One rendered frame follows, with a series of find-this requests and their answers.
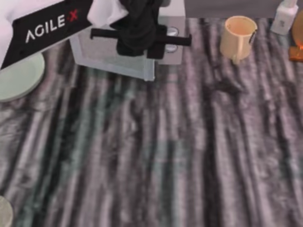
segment bottle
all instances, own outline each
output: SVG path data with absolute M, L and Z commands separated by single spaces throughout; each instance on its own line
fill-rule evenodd
M 286 35 L 293 25 L 298 12 L 298 0 L 283 0 L 276 10 L 276 16 L 270 30 L 279 35 Z

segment dark wood grain surface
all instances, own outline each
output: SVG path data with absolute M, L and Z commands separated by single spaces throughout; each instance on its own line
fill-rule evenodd
M 16 227 L 301 227 L 303 64 L 258 19 L 251 55 L 191 19 L 183 64 L 155 82 L 45 53 L 32 94 L 0 104 L 0 194 Z

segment logo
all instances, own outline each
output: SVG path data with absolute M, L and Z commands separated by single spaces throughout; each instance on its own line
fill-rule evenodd
M 34 30 L 28 30 L 25 43 L 36 40 L 39 37 L 49 34 L 59 28 L 62 28 L 66 25 L 66 22 L 73 22 L 78 20 L 78 10 L 72 10 L 69 12 L 68 16 L 60 15 L 57 19 L 46 21 L 45 23 L 39 24 Z

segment mug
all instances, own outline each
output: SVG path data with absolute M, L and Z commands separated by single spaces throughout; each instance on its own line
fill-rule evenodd
M 220 52 L 223 56 L 239 64 L 249 56 L 258 26 L 252 19 L 244 16 L 228 18 L 224 24 Z

